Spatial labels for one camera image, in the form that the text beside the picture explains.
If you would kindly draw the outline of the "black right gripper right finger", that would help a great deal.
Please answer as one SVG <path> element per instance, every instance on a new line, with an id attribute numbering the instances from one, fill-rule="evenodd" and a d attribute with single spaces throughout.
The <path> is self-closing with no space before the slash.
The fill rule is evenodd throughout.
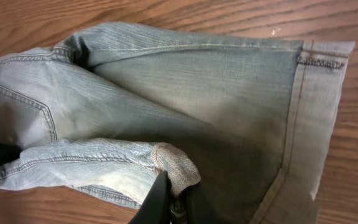
<path id="1" fill-rule="evenodd" d="M 186 207 L 188 224 L 224 224 L 218 216 L 209 198 L 205 196 L 201 184 L 186 189 Z"/>

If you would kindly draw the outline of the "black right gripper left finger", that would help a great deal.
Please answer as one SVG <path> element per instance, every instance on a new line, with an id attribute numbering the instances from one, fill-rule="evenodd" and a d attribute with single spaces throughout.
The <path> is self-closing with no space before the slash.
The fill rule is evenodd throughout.
<path id="1" fill-rule="evenodd" d="M 143 204 L 129 224 L 170 224 L 170 187 L 167 172 L 159 173 Z"/>

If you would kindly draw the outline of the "light blue denim shorts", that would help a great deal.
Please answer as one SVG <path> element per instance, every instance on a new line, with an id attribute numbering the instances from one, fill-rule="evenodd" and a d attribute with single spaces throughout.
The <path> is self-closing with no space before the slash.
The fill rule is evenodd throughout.
<path id="1" fill-rule="evenodd" d="M 0 189 L 67 186 L 140 208 L 167 172 L 226 223 L 315 223 L 353 42 L 107 22 L 0 57 Z"/>

